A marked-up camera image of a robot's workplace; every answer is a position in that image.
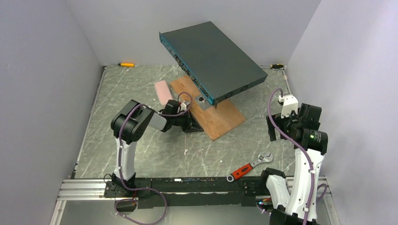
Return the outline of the wooden base board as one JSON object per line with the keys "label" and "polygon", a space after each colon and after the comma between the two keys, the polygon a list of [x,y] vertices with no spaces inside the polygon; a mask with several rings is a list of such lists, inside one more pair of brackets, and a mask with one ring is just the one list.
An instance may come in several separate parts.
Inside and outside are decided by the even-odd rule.
{"label": "wooden base board", "polygon": [[192,96],[190,111],[213,141],[246,121],[243,114],[228,99],[219,103],[217,107],[211,106],[206,100],[200,102],[202,94],[188,76],[171,81],[170,85],[177,94],[187,92]]}

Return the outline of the pink umbrella case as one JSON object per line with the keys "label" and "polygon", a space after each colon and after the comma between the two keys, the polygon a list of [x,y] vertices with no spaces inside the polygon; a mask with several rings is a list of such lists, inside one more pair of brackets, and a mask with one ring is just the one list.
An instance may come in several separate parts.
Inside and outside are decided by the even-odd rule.
{"label": "pink umbrella case", "polygon": [[165,80],[156,82],[154,87],[158,100],[162,106],[165,106],[169,100],[173,100],[169,86]]}

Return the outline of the network switch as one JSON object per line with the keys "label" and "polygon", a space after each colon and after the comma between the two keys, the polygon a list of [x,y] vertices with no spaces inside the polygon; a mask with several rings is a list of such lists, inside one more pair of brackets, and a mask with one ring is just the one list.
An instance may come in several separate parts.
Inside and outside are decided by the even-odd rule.
{"label": "network switch", "polygon": [[212,22],[163,32],[159,39],[213,107],[268,76]]}

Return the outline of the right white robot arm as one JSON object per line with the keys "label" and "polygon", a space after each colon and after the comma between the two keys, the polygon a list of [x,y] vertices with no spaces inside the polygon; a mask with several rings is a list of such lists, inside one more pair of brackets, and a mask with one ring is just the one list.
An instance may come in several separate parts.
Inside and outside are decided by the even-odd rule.
{"label": "right white robot arm", "polygon": [[322,162],[327,152],[328,135],[319,130],[322,108],[301,104],[290,116],[268,115],[268,134],[276,140],[293,143],[295,150],[295,172],[293,185],[287,187],[284,172],[266,169],[262,172],[262,183],[270,193],[273,209],[271,225],[315,225],[317,224],[317,188]]}

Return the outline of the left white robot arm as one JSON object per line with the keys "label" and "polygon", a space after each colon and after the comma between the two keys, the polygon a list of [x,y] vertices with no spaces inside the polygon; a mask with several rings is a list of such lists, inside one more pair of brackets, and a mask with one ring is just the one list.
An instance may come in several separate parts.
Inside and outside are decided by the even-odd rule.
{"label": "left white robot arm", "polygon": [[116,166],[111,175],[112,184],[123,196],[133,194],[136,178],[135,153],[139,139],[147,127],[163,133],[172,127],[180,127],[185,133],[202,132],[204,129],[189,111],[190,103],[168,100],[164,109],[156,111],[145,104],[131,100],[113,118],[111,129],[116,144]]}

